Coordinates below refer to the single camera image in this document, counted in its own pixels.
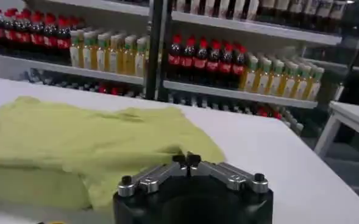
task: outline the plastic bottle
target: plastic bottle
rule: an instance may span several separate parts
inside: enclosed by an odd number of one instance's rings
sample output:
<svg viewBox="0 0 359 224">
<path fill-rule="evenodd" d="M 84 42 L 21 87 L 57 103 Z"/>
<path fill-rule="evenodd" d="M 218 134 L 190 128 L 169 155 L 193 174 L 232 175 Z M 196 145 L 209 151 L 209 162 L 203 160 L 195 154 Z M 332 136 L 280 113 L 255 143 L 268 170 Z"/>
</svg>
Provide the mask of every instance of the plastic bottle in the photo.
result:
<svg viewBox="0 0 359 224">
<path fill-rule="evenodd" d="M 137 53 L 135 57 L 135 72 L 136 76 L 144 77 L 146 74 L 145 65 L 145 50 L 146 50 L 146 37 L 137 40 Z"/>
<path fill-rule="evenodd" d="M 59 49 L 60 58 L 66 64 L 70 63 L 69 47 L 71 45 L 71 35 L 69 19 L 59 17 L 59 30 L 57 31 L 57 48 Z"/>
<path fill-rule="evenodd" d="M 180 68 L 180 54 L 182 51 L 181 46 L 182 38 L 179 34 L 174 35 L 172 44 L 168 53 L 168 69 L 167 79 L 177 80 Z"/>
<path fill-rule="evenodd" d="M 199 43 L 199 48 L 196 52 L 196 55 L 193 58 L 194 61 L 194 72 L 193 72 L 193 82 L 205 84 L 206 81 L 206 62 L 208 57 L 208 42 L 202 37 Z"/>
<path fill-rule="evenodd" d="M 97 50 L 97 59 L 98 59 L 98 70 L 108 72 L 110 69 L 109 64 L 109 41 L 110 41 L 110 32 L 106 32 L 98 35 L 98 50 Z"/>
<path fill-rule="evenodd" d="M 135 35 L 131 35 L 125 38 L 125 51 L 124 51 L 124 74 L 135 75 Z"/>
</svg>

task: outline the soda bottle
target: soda bottle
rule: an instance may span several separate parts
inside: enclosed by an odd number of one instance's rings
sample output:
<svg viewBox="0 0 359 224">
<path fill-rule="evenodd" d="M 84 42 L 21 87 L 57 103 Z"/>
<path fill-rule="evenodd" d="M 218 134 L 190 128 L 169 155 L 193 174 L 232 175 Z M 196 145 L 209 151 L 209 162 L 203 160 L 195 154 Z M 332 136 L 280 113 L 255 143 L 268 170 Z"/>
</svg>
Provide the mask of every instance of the soda bottle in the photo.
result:
<svg viewBox="0 0 359 224">
<path fill-rule="evenodd" d="M 179 77 L 181 42 L 181 36 L 175 35 L 168 53 L 167 79 L 177 80 Z"/>
<path fill-rule="evenodd" d="M 220 42 L 213 40 L 211 42 L 211 51 L 208 55 L 208 60 L 206 62 L 206 70 L 209 73 L 209 81 L 207 84 L 216 85 L 216 79 L 218 74 L 218 61 L 220 59 Z"/>
<path fill-rule="evenodd" d="M 196 53 L 195 42 L 196 39 L 194 36 L 187 39 L 186 47 L 180 58 L 180 79 L 183 81 L 192 81 L 193 79 L 191 70 L 193 68 L 193 57 Z"/>
<path fill-rule="evenodd" d="M 48 13 L 45 18 L 44 28 L 44 45 L 46 48 L 47 58 L 50 60 L 58 60 L 59 52 L 57 50 L 57 31 L 58 28 L 55 24 L 56 17 Z"/>
<path fill-rule="evenodd" d="M 32 52 L 36 58 L 43 58 L 45 52 L 44 43 L 44 22 L 43 15 L 36 11 L 32 15 L 32 25 L 30 27 L 30 39 L 32 41 Z"/>
<path fill-rule="evenodd" d="M 231 79 L 229 83 L 229 87 L 233 89 L 239 88 L 240 80 L 244 75 L 244 54 L 247 51 L 246 48 L 240 44 L 236 44 L 235 48 L 236 54 L 233 57 Z"/>
<path fill-rule="evenodd" d="M 57 48 L 59 49 L 60 59 L 66 64 L 70 64 L 71 56 L 69 47 L 71 45 L 71 34 L 69 33 L 69 20 L 63 16 L 59 17 L 59 29 L 57 31 Z"/>
<path fill-rule="evenodd" d="M 206 61 L 208 57 L 208 43 L 204 37 L 201 38 L 199 43 L 199 49 L 196 52 L 196 55 L 193 58 L 194 61 L 194 72 L 193 72 L 193 82 L 205 84 L 206 76 L 205 76 L 205 67 Z"/>
</svg>

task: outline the oil bottle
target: oil bottle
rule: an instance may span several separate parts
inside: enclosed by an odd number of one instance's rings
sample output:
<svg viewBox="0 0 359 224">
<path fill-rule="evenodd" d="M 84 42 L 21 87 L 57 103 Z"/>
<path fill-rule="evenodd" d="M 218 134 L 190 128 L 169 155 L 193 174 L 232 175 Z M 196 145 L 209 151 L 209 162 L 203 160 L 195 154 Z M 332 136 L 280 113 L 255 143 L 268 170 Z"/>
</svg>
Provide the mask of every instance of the oil bottle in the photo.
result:
<svg viewBox="0 0 359 224">
<path fill-rule="evenodd" d="M 278 96 L 278 87 L 282 79 L 282 70 L 285 64 L 278 59 L 274 60 L 274 69 L 269 79 L 268 87 L 266 88 L 266 94 Z"/>
<path fill-rule="evenodd" d="M 263 70 L 260 74 L 259 84 L 258 86 L 255 86 L 256 89 L 254 89 L 254 92 L 260 94 L 266 94 L 266 87 L 270 79 L 271 60 L 268 60 L 267 58 L 263 57 L 262 64 L 263 64 L 262 66 Z"/>
</svg>

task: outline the yellow bottle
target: yellow bottle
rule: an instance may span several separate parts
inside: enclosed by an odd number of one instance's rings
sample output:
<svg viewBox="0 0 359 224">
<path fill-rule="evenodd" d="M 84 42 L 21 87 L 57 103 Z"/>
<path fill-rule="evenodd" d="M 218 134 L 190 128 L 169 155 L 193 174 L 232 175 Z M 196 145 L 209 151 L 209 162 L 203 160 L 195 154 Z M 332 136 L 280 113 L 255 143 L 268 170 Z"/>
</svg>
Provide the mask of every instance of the yellow bottle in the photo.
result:
<svg viewBox="0 0 359 224">
<path fill-rule="evenodd" d="M 311 72 L 311 66 L 304 65 L 302 68 L 300 84 L 298 85 L 296 93 L 293 96 L 293 98 L 302 99 L 302 97 L 304 96 L 304 92 L 308 86 L 310 72 Z"/>
<path fill-rule="evenodd" d="M 137 53 L 135 57 L 135 73 L 136 76 L 144 77 L 146 74 L 146 37 L 137 40 Z"/>
<path fill-rule="evenodd" d="M 295 95 L 296 95 L 296 92 L 297 92 L 297 89 L 300 85 L 300 82 L 301 82 L 301 73 L 302 73 L 302 70 L 304 68 L 304 64 L 300 64 L 297 71 L 294 73 L 294 85 L 293 85 L 293 88 L 290 92 L 290 95 L 288 96 L 289 98 L 293 98 Z"/>
<path fill-rule="evenodd" d="M 135 75 L 134 42 L 134 35 L 125 38 L 124 74 L 127 75 Z"/>
<path fill-rule="evenodd" d="M 281 60 L 276 59 L 274 61 L 274 72 L 269 79 L 269 83 L 266 88 L 266 94 L 278 96 L 278 87 L 282 79 L 282 71 L 284 65 L 285 64 Z"/>
<path fill-rule="evenodd" d="M 109 38 L 110 32 L 106 32 L 98 35 L 98 50 L 97 50 L 97 59 L 98 59 L 98 70 L 100 71 L 109 71 Z"/>
<path fill-rule="evenodd" d="M 315 71 L 315 82 L 313 82 L 311 90 L 309 92 L 309 95 L 307 97 L 307 100 L 315 101 L 316 96 L 318 95 L 319 89 L 320 89 L 320 80 L 323 76 L 324 68 L 316 68 Z"/>
<path fill-rule="evenodd" d="M 257 72 L 258 59 L 250 55 L 249 57 L 249 68 L 247 70 L 246 80 L 244 90 L 247 92 L 252 92 L 252 86 L 254 85 L 254 80 Z"/>
<path fill-rule="evenodd" d="M 297 74 L 297 70 L 298 70 L 298 65 L 294 64 L 293 62 L 289 61 L 288 63 L 289 66 L 289 74 L 286 76 L 285 79 L 285 84 L 284 84 L 284 88 L 282 91 L 282 97 L 289 97 L 292 90 L 293 90 L 293 86 L 296 82 L 295 76 Z"/>
<path fill-rule="evenodd" d="M 266 94 L 267 83 L 270 79 L 271 60 L 268 60 L 267 58 L 263 57 L 262 64 L 263 70 L 260 74 L 259 84 L 258 86 L 255 86 L 256 89 L 254 89 L 254 92 L 259 94 Z"/>
</svg>

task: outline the metal shelf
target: metal shelf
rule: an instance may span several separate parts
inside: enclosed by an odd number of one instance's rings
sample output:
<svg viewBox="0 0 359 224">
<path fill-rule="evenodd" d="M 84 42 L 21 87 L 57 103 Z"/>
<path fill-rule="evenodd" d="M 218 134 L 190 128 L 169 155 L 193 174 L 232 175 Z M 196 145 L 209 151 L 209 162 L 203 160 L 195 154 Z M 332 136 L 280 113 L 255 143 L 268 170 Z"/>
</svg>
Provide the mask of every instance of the metal shelf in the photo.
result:
<svg viewBox="0 0 359 224">
<path fill-rule="evenodd" d="M 148 16 L 149 14 L 149 7 L 127 4 L 124 2 L 114 2 L 114 1 L 105 1 L 105 0 L 47 0 L 47 1 L 89 7 L 94 9 L 103 9 L 113 12 L 141 15 L 141 16 Z"/>
<path fill-rule="evenodd" d="M 306 101 L 306 100 L 282 98 L 276 96 L 261 95 L 256 93 L 248 93 L 242 91 L 220 89 L 220 88 L 192 85 L 192 84 L 172 82 L 172 81 L 164 81 L 163 86 L 168 89 L 174 89 L 179 91 L 187 91 L 192 93 L 201 93 L 201 94 L 208 94 L 214 96 L 250 100 L 256 102 L 273 103 L 273 104 L 289 106 L 289 107 L 312 109 L 315 108 L 318 104 L 317 102 Z"/>
<path fill-rule="evenodd" d="M 137 85 L 144 84 L 144 79 L 142 77 L 122 75 L 122 74 L 116 74 L 111 72 L 95 71 L 95 70 L 89 70 L 84 68 L 76 68 L 71 66 L 58 65 L 53 63 L 33 61 L 23 58 L 14 58 L 14 57 L 0 55 L 0 65 L 15 65 L 15 64 L 18 64 L 21 67 L 74 74 L 83 77 L 106 79 L 106 80 L 112 80 L 117 82 L 132 83 Z"/>
<path fill-rule="evenodd" d="M 342 41 L 341 37 L 334 35 L 298 30 L 295 28 L 283 27 L 268 23 L 259 23 L 255 21 L 236 21 L 182 12 L 172 12 L 171 16 L 172 20 L 174 21 L 222 27 L 232 30 L 241 30 L 245 32 L 259 33 L 272 37 L 282 37 L 293 40 L 307 41 L 311 43 L 336 45 Z"/>
</svg>

